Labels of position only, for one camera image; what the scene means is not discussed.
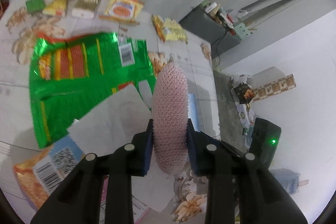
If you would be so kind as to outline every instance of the green box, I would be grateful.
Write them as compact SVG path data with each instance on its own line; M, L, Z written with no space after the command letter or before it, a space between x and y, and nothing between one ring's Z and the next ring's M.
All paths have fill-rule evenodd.
M44 0L27 0L26 1L27 12L33 14L40 12L45 8Z

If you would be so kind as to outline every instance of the barcode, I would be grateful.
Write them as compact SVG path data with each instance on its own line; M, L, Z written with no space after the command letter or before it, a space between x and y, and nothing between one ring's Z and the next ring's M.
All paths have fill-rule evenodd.
M119 47L119 49L120 49L121 65L123 67L135 64L132 45L130 43L122 45L121 47Z
M64 176L70 173L78 164L78 161L69 147L65 147L59 152L55 153L52 156L52 161Z
M35 173L49 194L52 194L62 181L56 169L50 162L35 169Z

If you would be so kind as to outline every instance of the green snack bag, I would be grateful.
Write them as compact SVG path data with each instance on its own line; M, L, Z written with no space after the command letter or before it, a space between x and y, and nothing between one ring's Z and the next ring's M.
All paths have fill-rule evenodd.
M41 12L45 8L45 2L44 0L27 0L26 7L29 14Z
M145 40L98 33L61 40L40 35L30 67L30 101L36 140L44 148L64 137L107 97L156 78Z

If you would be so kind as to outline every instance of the concrete floor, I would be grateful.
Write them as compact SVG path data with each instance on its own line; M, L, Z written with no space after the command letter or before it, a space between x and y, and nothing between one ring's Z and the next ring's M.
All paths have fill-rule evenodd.
M241 152L246 152L243 126L231 94L230 76L213 72L219 112L220 136Z

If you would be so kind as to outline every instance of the black cable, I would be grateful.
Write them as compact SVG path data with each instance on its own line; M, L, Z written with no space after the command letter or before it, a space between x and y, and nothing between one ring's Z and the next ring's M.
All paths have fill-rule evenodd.
M228 32L228 30L226 30L225 34L224 34L221 38L217 39L217 40L215 41L215 43L213 43L213 44L211 45L211 47L212 47L213 45L216 44L217 41L219 41L219 42L217 43L217 46L216 46L216 49L215 49L215 52L217 53L217 55L218 55L218 57L219 57L219 62L218 62L218 64L217 64L216 66L214 66L213 68L218 67L219 64L221 63L221 57L220 57L220 55L218 54L217 48L218 48L218 45L223 41L224 37L227 35L227 32Z

